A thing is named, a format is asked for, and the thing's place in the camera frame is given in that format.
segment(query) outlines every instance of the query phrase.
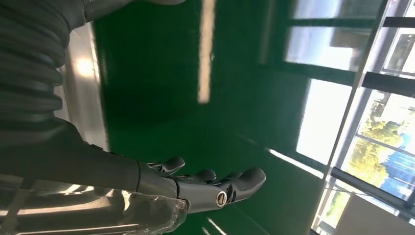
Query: transparent plastic sheet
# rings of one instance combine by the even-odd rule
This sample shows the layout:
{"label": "transparent plastic sheet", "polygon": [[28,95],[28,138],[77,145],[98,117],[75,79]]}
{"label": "transparent plastic sheet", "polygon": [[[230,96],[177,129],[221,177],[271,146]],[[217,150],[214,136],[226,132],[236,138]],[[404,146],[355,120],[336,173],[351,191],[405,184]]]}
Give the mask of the transparent plastic sheet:
{"label": "transparent plastic sheet", "polygon": [[179,199],[52,181],[27,187],[7,177],[0,180],[0,235],[156,235],[186,218]]}

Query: robotic hand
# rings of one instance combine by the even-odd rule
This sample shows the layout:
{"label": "robotic hand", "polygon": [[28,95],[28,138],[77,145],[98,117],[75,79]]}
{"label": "robotic hand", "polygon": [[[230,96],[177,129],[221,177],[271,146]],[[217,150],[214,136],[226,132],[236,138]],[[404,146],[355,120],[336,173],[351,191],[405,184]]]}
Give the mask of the robotic hand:
{"label": "robotic hand", "polygon": [[188,213],[196,213],[244,200],[258,191],[266,180],[260,168],[231,173],[222,180],[216,178],[213,170],[202,170],[194,175],[171,175],[183,166],[184,160],[179,157],[165,163],[140,164],[145,183],[139,186],[138,192],[184,199]]}
{"label": "robotic hand", "polygon": [[[187,213],[217,210],[244,200],[265,182],[259,168],[231,173],[221,180],[212,170],[173,176],[184,166],[183,159],[144,164],[107,153],[85,143],[72,124],[54,116],[62,108],[61,99],[53,94],[53,88],[62,84],[56,68],[65,62],[70,32],[131,1],[0,1],[0,187],[6,185],[8,190],[13,185],[22,192],[10,193],[6,208],[13,210],[6,218],[0,215],[0,234],[14,231],[14,217],[40,181],[181,199],[186,201]],[[183,0],[149,1],[172,4]],[[10,176],[21,181],[10,181]],[[60,189],[55,193],[61,196]],[[50,202],[43,199],[48,194],[39,196],[41,205]]]}

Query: glass pane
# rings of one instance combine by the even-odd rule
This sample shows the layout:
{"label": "glass pane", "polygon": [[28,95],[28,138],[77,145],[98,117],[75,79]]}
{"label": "glass pane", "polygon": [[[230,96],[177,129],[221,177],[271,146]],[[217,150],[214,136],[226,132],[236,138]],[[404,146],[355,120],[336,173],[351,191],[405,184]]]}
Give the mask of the glass pane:
{"label": "glass pane", "polygon": [[[398,1],[392,1],[391,8]],[[375,18],[379,0],[297,0],[293,17],[307,18]]]}
{"label": "glass pane", "polygon": [[415,73],[415,29],[399,28],[383,66],[384,72],[399,74],[400,71]]}
{"label": "glass pane", "polygon": [[361,119],[359,134],[415,153],[415,99],[373,91]]}
{"label": "glass pane", "polygon": [[414,158],[359,137],[355,137],[342,170],[404,200],[414,190]]}
{"label": "glass pane", "polygon": [[285,60],[357,71],[369,29],[292,27]]}
{"label": "glass pane", "polygon": [[326,200],[326,203],[318,211],[320,214],[317,216],[320,219],[316,221],[318,223],[317,231],[319,231],[320,234],[334,234],[340,217],[342,216],[352,193],[355,193],[395,216],[399,214],[398,210],[339,180],[336,180],[333,188],[328,189],[326,192],[327,194],[323,196],[323,200]]}
{"label": "glass pane", "polygon": [[[326,165],[345,113],[351,87],[317,79],[310,79],[309,83],[296,151]],[[363,89],[359,89],[356,97],[361,97],[362,91]],[[354,115],[356,105],[357,103],[353,103],[350,108],[351,115]]]}

